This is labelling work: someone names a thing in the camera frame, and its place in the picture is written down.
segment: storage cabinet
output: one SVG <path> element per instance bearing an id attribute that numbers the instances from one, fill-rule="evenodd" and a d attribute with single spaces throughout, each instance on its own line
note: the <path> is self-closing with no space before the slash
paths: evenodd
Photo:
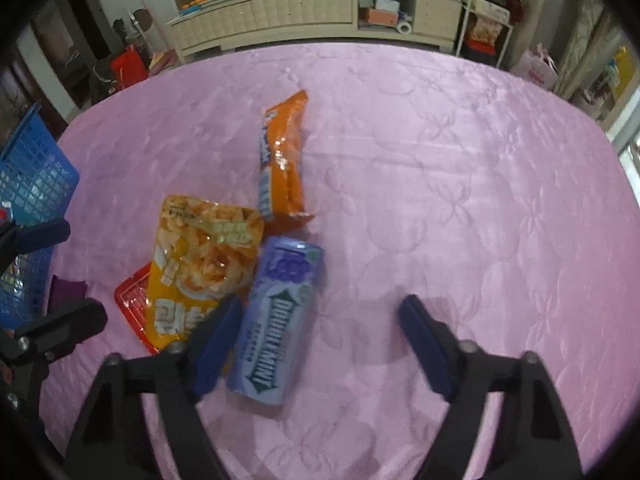
<path id="1" fill-rule="evenodd" d="M 351 23 L 352 0 L 249 0 L 206 10 L 173 25 L 180 49 L 236 34 L 327 23 Z"/>
<path id="2" fill-rule="evenodd" d="M 453 0 L 416 0 L 414 33 L 454 40 L 462 3 Z"/>
<path id="3" fill-rule="evenodd" d="M 462 0 L 403 0 L 414 33 L 363 27 L 358 0 L 209 0 L 168 23 L 182 60 L 208 48 L 313 38 L 368 38 L 430 44 L 452 52 Z"/>

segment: pink bag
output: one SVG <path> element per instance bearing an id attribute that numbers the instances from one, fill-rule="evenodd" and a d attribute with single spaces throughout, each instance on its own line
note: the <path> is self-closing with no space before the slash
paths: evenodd
<path id="1" fill-rule="evenodd" d="M 529 50 L 524 52 L 509 72 L 545 90 L 551 90 L 558 80 L 556 64 L 541 44 L 538 44 L 535 53 Z"/>

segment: pink bedspread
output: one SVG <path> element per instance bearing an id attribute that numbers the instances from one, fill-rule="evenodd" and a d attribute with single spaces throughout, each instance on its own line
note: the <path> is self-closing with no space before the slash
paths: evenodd
<path id="1" fill-rule="evenodd" d="M 263 111 L 299 89 L 308 238 L 328 279 L 284 410 L 223 384 L 199 405 L 230 473 L 281 480 L 410 479 L 446 404 L 396 323 L 418 294 L 459 338 L 538 352 L 584 465 L 638 394 L 640 211 L 602 131 L 506 73 L 397 46 L 296 44 L 173 70 L 78 117 L 60 145 L 81 174 L 53 271 L 87 280 L 109 322 L 52 366 L 42 418 L 64 450 L 109 352 L 143 356 L 113 301 L 149 261 L 168 193 L 254 206 Z M 153 400 L 164 476 L 175 465 Z M 495 429 L 491 402 L 469 477 Z"/>

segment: yellow snack bag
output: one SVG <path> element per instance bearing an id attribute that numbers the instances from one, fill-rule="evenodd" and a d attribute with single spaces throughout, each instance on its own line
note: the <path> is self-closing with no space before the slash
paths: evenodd
<path id="1" fill-rule="evenodd" d="M 264 113 L 258 209 L 269 234 L 301 227 L 313 218 L 305 212 L 300 176 L 300 126 L 307 101 L 302 90 Z"/>
<path id="2" fill-rule="evenodd" d="M 162 349 L 251 283 L 264 221 L 255 209 L 169 195 L 151 262 L 145 331 Z"/>

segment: paper towel roll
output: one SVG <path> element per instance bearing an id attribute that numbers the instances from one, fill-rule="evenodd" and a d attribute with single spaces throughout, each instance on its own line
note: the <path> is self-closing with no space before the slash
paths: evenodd
<path id="1" fill-rule="evenodd" d="M 411 34 L 414 31 L 414 28 L 411 26 L 411 23 L 405 20 L 400 20 L 396 25 L 396 30 L 400 34 Z"/>

